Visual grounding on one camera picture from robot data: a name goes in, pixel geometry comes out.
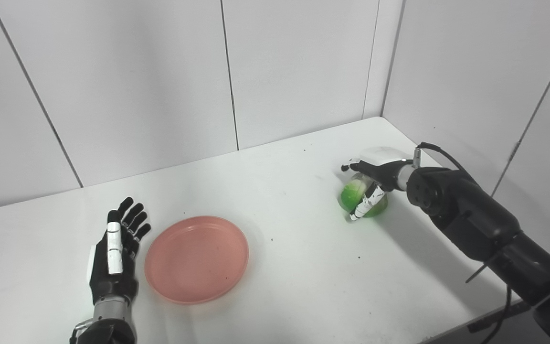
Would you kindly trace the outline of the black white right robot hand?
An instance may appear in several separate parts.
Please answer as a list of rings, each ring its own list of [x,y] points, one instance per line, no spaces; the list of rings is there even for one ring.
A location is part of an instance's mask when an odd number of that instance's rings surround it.
[[[406,189],[414,166],[412,157],[400,150],[374,147],[363,150],[340,169],[354,172],[339,194],[339,204],[347,211],[346,220],[355,222],[383,213],[389,205],[388,195]]]

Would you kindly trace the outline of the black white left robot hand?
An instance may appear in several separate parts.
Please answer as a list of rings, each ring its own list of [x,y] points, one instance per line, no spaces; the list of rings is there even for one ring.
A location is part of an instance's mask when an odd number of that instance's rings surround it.
[[[110,295],[116,295],[124,298],[128,303],[132,303],[139,290],[139,281],[136,278],[136,258],[140,242],[151,230],[151,225],[147,222],[144,205],[131,197],[125,198],[120,203],[117,213],[119,216],[115,220],[120,224],[122,271],[120,273],[109,272],[107,232],[104,232],[95,247],[89,280],[93,303]]]

